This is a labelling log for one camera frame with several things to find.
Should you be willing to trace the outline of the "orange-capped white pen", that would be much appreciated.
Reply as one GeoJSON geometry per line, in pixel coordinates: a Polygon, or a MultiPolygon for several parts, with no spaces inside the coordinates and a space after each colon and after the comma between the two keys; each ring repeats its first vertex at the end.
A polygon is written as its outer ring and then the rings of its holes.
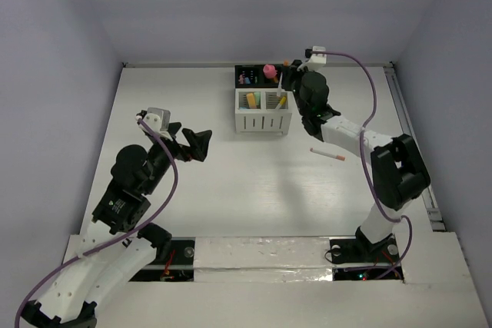
{"type": "Polygon", "coordinates": [[[283,88],[282,88],[283,72],[284,72],[285,68],[287,68],[288,66],[289,66],[289,61],[288,60],[284,60],[283,65],[282,65],[282,67],[280,69],[280,77],[278,78],[277,96],[279,98],[281,97],[281,94],[282,94],[282,91],[283,91],[283,88]]]}

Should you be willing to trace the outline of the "pink glue stick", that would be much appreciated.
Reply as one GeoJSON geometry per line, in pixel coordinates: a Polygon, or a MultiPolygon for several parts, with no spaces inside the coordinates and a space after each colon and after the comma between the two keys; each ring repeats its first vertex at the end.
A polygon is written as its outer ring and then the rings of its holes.
{"type": "Polygon", "coordinates": [[[272,81],[273,83],[278,83],[277,70],[274,65],[264,65],[263,73],[266,79],[272,81]]]}

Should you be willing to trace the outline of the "yellow-capped white pen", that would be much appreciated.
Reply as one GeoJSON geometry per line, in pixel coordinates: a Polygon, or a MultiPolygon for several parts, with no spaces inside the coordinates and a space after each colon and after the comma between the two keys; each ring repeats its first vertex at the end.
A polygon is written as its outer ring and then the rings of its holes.
{"type": "Polygon", "coordinates": [[[287,97],[286,96],[282,97],[280,101],[277,103],[275,109],[280,110],[285,105],[286,101],[287,101],[287,97]]]}

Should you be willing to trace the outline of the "long green highlighter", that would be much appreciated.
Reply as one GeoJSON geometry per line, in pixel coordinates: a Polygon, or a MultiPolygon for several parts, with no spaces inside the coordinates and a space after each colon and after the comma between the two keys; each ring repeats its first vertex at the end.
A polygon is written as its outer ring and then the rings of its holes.
{"type": "Polygon", "coordinates": [[[259,91],[256,91],[253,93],[254,95],[254,101],[255,101],[255,105],[257,108],[260,108],[261,107],[261,93],[259,91]]]}

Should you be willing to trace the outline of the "orange pink pastel highlighter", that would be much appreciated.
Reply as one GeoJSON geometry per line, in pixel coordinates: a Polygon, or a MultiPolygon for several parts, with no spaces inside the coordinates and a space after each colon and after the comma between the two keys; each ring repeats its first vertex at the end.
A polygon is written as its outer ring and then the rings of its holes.
{"type": "Polygon", "coordinates": [[[254,92],[250,92],[250,93],[246,94],[246,99],[247,99],[249,109],[257,109],[257,107],[255,105],[253,93],[254,92]]]}

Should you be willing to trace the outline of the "pink-capped white pen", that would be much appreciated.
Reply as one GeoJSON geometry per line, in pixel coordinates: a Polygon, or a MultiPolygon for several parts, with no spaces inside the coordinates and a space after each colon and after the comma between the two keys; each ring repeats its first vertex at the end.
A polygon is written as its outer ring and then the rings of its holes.
{"type": "Polygon", "coordinates": [[[313,147],[310,148],[310,152],[313,154],[318,154],[318,155],[324,156],[324,157],[329,157],[331,159],[335,159],[338,161],[345,161],[346,160],[345,156],[343,156],[343,155],[333,154],[331,152],[318,150],[318,149],[315,149],[313,147]]]}

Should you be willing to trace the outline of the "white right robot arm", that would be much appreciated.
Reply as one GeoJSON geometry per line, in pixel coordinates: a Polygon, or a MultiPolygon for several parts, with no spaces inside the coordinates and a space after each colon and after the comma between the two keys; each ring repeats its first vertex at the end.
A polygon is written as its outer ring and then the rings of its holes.
{"type": "Polygon", "coordinates": [[[281,86],[293,94],[306,132],[361,159],[374,205],[357,228],[354,252],[374,259],[387,243],[394,226],[405,220],[406,208],[431,184],[415,140],[408,134],[391,137],[355,124],[328,103],[325,77],[295,60],[281,68],[281,86]]]}

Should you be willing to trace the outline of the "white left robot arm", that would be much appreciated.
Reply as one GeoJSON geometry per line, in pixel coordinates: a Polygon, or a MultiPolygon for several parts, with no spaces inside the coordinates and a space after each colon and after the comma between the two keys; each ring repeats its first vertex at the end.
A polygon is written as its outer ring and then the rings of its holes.
{"type": "Polygon", "coordinates": [[[138,118],[152,142],[150,149],[123,147],[111,168],[111,181],[93,210],[92,219],[74,256],[44,277],[21,302],[15,326],[95,327],[103,304],[143,266],[160,263],[170,254],[172,235],[147,220],[147,199],[177,161],[204,161],[212,137],[180,123],[156,131],[138,118]]]}

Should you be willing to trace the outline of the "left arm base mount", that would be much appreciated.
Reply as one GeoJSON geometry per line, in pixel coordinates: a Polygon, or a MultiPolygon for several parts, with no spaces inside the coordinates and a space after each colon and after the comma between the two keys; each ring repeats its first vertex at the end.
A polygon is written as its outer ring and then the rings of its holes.
{"type": "Polygon", "coordinates": [[[192,282],[194,280],[194,238],[177,238],[164,258],[143,267],[131,282],[192,282]]]}

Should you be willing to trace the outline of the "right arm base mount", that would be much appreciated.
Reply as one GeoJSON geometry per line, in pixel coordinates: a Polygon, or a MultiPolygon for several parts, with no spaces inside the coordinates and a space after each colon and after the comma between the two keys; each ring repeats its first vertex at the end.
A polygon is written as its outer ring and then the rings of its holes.
{"type": "Polygon", "coordinates": [[[355,238],[330,239],[329,247],[324,252],[324,259],[332,266],[333,281],[368,281],[368,280],[403,280],[403,270],[396,266],[399,250],[396,240],[390,237],[381,247],[370,253],[363,253],[356,248],[355,238]]]}

